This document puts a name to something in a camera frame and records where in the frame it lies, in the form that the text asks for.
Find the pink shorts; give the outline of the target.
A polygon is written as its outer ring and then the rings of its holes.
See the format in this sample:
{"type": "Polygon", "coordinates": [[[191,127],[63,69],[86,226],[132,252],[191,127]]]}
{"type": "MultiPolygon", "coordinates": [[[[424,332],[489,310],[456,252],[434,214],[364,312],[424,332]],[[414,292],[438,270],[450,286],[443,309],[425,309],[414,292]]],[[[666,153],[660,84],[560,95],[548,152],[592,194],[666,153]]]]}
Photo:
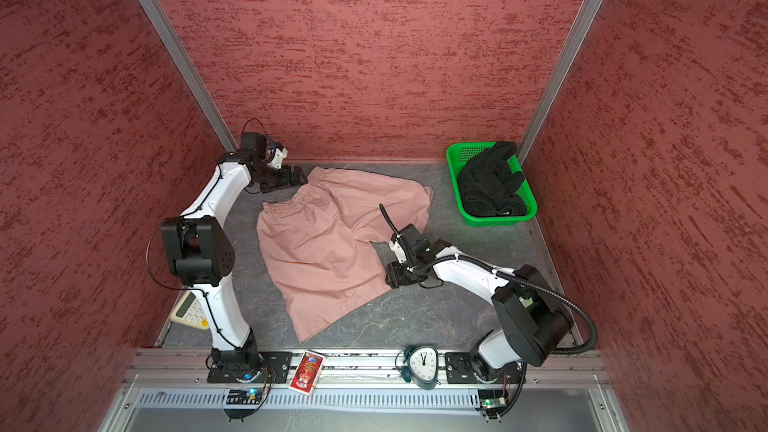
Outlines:
{"type": "Polygon", "coordinates": [[[419,182],[314,168],[307,184],[259,214],[259,247],[300,342],[390,291],[374,248],[393,227],[424,231],[433,198],[419,182]]]}

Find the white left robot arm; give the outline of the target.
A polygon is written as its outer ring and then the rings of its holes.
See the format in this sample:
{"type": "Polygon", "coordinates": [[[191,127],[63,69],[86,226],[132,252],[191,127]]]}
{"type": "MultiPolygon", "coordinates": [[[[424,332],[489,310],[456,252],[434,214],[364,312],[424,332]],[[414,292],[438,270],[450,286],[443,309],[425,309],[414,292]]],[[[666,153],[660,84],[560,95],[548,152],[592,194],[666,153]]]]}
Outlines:
{"type": "Polygon", "coordinates": [[[306,182],[301,169],[283,163],[287,155],[280,144],[270,153],[241,149],[224,154],[191,205],[156,229],[169,271],[181,282],[177,289],[191,292],[201,303],[211,331],[210,383],[287,381],[292,354],[260,352],[243,318],[231,277],[235,250],[224,232],[230,210],[249,187],[267,193],[306,182]]]}

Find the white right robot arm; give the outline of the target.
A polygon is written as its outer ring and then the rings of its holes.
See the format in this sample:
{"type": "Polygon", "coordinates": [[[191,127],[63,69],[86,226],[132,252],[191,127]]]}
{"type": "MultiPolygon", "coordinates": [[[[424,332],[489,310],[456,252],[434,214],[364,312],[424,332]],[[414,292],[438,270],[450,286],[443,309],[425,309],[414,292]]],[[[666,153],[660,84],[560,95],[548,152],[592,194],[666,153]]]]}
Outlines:
{"type": "Polygon", "coordinates": [[[496,379],[512,362],[541,366],[573,327],[565,304],[532,266],[494,266],[444,241],[419,246],[413,253],[393,239],[389,248],[397,258],[386,266],[390,287],[421,285],[435,278],[493,306],[500,328],[480,339],[468,359],[473,373],[484,382],[496,379]]]}

